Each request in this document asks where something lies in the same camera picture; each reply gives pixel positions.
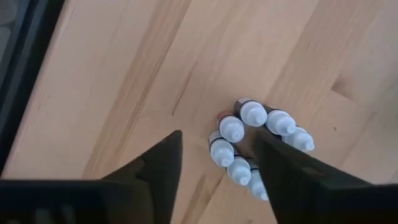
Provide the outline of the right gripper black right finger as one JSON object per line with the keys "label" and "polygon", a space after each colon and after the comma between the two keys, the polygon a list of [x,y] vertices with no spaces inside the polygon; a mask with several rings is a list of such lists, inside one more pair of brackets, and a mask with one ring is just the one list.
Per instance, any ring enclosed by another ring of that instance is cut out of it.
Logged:
{"label": "right gripper black right finger", "polygon": [[278,224],[347,224],[373,209],[370,183],[282,142],[265,129],[253,140]]}

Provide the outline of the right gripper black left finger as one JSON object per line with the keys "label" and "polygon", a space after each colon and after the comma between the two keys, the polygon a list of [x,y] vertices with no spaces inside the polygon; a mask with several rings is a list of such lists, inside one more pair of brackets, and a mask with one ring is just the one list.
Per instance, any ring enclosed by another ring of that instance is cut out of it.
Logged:
{"label": "right gripper black left finger", "polygon": [[122,187],[110,196],[110,224],[170,224],[182,170],[183,134],[175,130],[103,180]]}

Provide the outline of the black aluminium table frame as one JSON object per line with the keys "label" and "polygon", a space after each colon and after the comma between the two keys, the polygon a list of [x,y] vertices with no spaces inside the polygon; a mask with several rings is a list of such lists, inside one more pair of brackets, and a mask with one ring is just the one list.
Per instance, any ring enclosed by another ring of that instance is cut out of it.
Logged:
{"label": "black aluminium table frame", "polygon": [[65,0],[0,0],[0,175]]}

